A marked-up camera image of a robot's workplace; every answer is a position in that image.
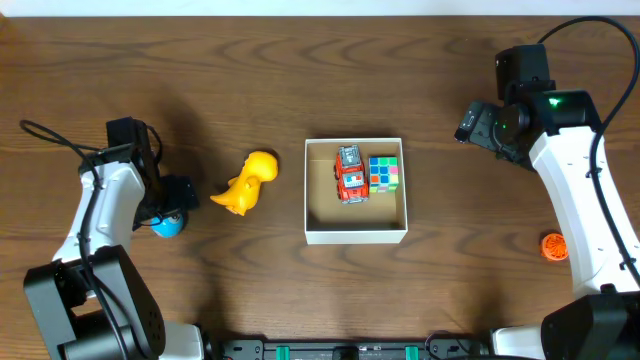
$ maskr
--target red toy car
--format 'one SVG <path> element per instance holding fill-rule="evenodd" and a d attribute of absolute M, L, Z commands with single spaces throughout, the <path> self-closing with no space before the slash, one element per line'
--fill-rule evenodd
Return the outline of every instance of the red toy car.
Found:
<path fill-rule="evenodd" d="M 358 145 L 341 146 L 333 173 L 338 180 L 338 199 L 343 204 L 369 200 L 369 185 Z"/>

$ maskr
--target yellow rubber duck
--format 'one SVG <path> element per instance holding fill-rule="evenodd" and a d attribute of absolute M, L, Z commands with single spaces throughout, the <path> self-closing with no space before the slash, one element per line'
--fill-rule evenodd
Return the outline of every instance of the yellow rubber duck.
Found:
<path fill-rule="evenodd" d="M 211 200 L 223 205 L 234 214 L 244 216 L 258 202 L 260 184 L 278 176 L 278 161 L 263 151 L 254 151 L 244 162 L 240 175 L 229 180 L 229 190 L 211 196 Z"/>

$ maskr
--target blue ball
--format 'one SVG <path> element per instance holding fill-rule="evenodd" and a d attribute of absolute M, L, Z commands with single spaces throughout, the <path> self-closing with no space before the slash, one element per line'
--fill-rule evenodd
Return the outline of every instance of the blue ball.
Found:
<path fill-rule="evenodd" d="M 177 214 L 168 218 L 165 218 L 160 222 L 160 218 L 155 217 L 151 220 L 151 230 L 156 235 L 164 238 L 176 236 L 182 231 L 184 227 L 184 217 L 182 214 Z"/>

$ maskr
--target wooden table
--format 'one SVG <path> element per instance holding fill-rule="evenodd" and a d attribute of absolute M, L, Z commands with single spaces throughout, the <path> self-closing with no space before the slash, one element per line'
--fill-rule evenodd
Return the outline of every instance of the wooden table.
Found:
<path fill-rule="evenodd" d="M 5 19 L 0 31 L 0 358 L 46 358 L 22 291 L 50 261 L 80 198 L 69 149 L 18 128 L 36 120 L 106 144 L 134 116 L 165 143 L 162 171 L 193 177 L 202 207 L 173 239 L 134 234 L 138 270 L 167 319 L 219 337 L 424 338 L 539 322 L 572 300 L 568 263 L 538 253 L 557 229 L 539 177 L 453 133 L 474 99 L 496 101 L 493 57 L 562 18 Z M 638 34 L 640 20 L 623 19 Z M 559 88 L 604 117 L 632 57 L 613 28 L 548 41 Z M 618 190 L 640 228 L 640 100 L 607 132 Z M 304 139 L 400 136 L 409 233 L 399 245 L 307 246 Z M 234 216 L 208 200 L 250 151 L 281 173 Z"/>

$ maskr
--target white cardboard box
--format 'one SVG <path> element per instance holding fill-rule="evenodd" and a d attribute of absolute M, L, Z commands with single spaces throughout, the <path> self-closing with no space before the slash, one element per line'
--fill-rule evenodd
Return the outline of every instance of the white cardboard box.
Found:
<path fill-rule="evenodd" d="M 369 157 L 398 158 L 395 193 L 369 194 L 369 201 L 342 204 L 333 166 L 340 146 L 360 147 L 369 176 Z M 308 244 L 397 244 L 408 231 L 404 159 L 400 138 L 307 139 L 304 164 L 304 233 Z"/>

